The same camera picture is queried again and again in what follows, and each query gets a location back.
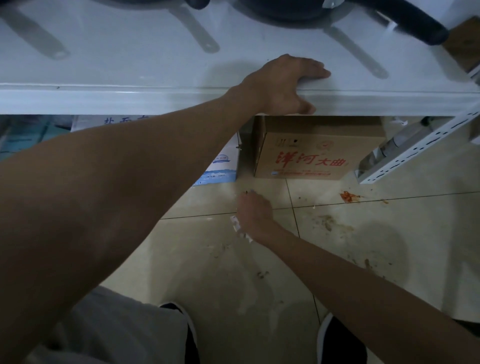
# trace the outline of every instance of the blue badge logo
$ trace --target blue badge logo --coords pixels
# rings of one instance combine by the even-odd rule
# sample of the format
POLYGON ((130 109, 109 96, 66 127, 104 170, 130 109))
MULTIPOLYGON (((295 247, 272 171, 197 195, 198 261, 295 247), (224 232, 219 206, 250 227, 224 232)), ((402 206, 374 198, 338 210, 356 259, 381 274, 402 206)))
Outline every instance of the blue badge logo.
POLYGON ((226 162, 230 162, 230 159, 226 154, 219 154, 213 161, 213 163, 226 163, 226 162))

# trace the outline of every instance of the white cardboard box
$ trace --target white cardboard box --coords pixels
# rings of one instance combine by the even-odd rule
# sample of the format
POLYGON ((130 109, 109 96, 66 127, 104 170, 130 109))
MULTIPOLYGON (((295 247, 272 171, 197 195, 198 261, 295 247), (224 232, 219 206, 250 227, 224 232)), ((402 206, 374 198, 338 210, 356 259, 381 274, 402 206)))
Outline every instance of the white cardboard box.
MULTIPOLYGON (((148 118, 148 115, 77 115, 73 119, 72 132, 121 122, 148 118)), ((208 166, 205 173, 193 185, 235 182, 239 161, 241 140, 238 133, 230 138, 220 154, 208 166)))

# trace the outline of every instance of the hand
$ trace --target hand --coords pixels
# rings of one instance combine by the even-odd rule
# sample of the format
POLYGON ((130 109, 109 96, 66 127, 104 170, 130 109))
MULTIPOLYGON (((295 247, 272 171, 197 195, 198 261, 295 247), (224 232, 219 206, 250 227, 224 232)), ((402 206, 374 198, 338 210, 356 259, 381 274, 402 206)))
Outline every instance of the hand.
POLYGON ((316 108, 297 95, 298 81, 302 77, 327 78, 330 75, 321 62, 284 54, 248 75, 240 87, 255 94, 259 101, 258 113, 311 115, 316 108))
POLYGON ((273 220, 270 201, 261 194, 250 191, 238 197, 237 219, 243 232, 260 244, 265 244, 272 230, 283 228, 273 220))

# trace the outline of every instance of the black shoe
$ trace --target black shoe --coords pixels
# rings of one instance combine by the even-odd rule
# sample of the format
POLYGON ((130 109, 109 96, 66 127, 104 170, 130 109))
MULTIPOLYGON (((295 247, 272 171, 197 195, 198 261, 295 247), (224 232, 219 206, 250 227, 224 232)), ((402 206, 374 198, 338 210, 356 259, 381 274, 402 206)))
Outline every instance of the black shoe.
POLYGON ((195 331, 195 326, 193 326, 193 321, 187 311, 173 302, 161 304, 160 307, 180 311, 180 313, 185 316, 188 323, 187 342, 185 343, 185 364, 200 364, 200 357, 197 349, 197 333, 195 331))
POLYGON ((366 364, 367 348, 332 314, 320 325, 317 337, 318 364, 366 364))

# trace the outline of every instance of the frying pan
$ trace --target frying pan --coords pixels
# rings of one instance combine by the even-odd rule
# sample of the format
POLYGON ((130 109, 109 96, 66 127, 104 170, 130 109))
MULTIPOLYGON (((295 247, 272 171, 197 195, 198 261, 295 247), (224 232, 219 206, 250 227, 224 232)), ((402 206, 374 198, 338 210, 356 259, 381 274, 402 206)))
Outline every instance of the frying pan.
MULTIPOLYGON (((210 0, 185 0, 194 9, 203 9, 210 0)), ((448 38, 448 30, 427 13, 406 0, 239 0, 260 15, 280 21, 300 22, 328 15, 345 1, 376 10, 404 31, 433 46, 448 38)))

